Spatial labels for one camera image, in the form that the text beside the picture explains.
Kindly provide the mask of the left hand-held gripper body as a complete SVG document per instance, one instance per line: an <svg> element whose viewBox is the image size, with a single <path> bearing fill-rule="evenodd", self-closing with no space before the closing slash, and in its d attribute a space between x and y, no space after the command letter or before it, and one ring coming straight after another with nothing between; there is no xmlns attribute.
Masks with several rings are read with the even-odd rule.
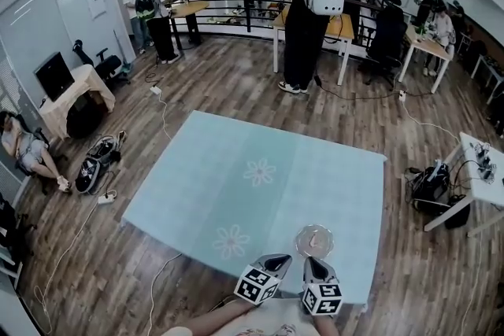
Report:
<svg viewBox="0 0 504 336"><path fill-rule="evenodd" d="M273 298L292 263L289 254L263 255L246 266L234 289L234 295L260 305Z"/></svg>

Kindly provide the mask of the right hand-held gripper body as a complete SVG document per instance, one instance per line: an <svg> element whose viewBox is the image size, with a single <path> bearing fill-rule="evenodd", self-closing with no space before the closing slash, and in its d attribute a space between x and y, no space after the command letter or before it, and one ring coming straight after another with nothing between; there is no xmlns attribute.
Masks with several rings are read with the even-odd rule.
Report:
<svg viewBox="0 0 504 336"><path fill-rule="evenodd" d="M335 270L325 261L307 257L304 263L302 304L311 316L334 316L343 303Z"/></svg>

